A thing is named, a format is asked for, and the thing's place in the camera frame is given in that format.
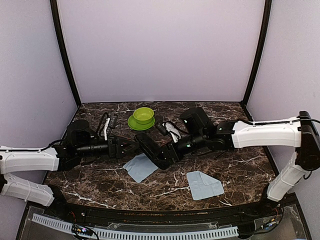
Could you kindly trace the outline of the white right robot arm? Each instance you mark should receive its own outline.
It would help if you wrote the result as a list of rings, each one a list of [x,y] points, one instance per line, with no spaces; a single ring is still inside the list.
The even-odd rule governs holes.
[[[264,189],[261,201],[255,205],[255,213],[260,217],[266,217],[273,211],[275,203],[281,201],[305,174],[320,167],[320,135],[314,119],[306,111],[300,111],[296,117],[276,121],[237,119],[215,125],[203,108],[193,107],[183,112],[180,119],[188,134],[177,142],[159,146],[145,133],[135,136],[142,151],[162,170],[202,148],[213,152],[257,146],[295,149],[286,166]]]

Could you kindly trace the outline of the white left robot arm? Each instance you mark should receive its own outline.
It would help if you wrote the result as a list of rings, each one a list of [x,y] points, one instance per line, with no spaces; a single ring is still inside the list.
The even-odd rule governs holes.
[[[83,158],[107,156],[121,159],[138,149],[137,142],[121,136],[100,138],[84,119],[70,123],[64,139],[55,140],[44,148],[0,148],[0,194],[25,202],[34,202],[67,218],[70,206],[57,198],[59,189],[17,177],[15,172],[65,172],[80,165]]]

